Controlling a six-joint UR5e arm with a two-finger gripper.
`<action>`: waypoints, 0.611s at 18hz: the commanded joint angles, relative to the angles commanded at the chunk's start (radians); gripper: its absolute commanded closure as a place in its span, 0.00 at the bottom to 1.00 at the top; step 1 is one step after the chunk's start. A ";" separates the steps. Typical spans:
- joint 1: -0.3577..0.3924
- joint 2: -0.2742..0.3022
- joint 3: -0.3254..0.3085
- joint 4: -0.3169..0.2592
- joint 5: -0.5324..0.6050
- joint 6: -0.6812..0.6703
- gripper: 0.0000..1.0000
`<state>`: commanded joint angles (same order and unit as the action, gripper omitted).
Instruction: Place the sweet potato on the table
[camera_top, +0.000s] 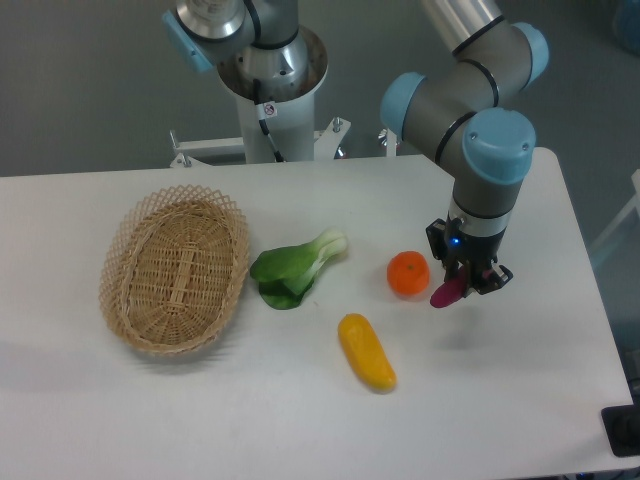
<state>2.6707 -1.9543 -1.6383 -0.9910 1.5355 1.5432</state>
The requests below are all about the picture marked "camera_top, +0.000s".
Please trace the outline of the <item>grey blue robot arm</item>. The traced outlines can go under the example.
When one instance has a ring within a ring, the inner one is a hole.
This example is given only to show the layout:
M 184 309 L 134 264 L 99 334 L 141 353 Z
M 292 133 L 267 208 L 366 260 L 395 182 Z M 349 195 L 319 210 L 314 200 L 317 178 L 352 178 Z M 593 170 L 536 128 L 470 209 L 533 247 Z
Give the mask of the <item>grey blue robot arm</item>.
M 428 1 L 425 11 L 455 58 L 448 75 L 395 79 L 382 123 L 452 176 L 445 219 L 426 230 L 445 271 L 443 289 L 487 294 L 510 281 L 498 249 L 532 162 L 536 133 L 504 102 L 544 71 L 549 49 L 526 23 L 492 1 Z M 313 100 L 327 62 L 294 1 L 178 1 L 162 17 L 174 47 L 196 71 L 216 69 L 236 96 L 246 158 L 307 160 Z

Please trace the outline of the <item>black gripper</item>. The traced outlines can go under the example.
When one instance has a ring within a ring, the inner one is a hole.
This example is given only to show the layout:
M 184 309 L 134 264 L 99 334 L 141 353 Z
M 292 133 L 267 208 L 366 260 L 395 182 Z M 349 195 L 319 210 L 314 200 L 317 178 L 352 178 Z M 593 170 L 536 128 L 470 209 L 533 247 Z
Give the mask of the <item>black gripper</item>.
M 426 228 L 426 236 L 433 257 L 445 270 L 444 282 L 455 279 L 463 268 L 463 277 L 472 280 L 471 289 L 479 295 L 503 288 L 513 279 L 513 273 L 498 264 L 505 231 L 505 215 L 449 214 L 446 220 L 436 219 Z

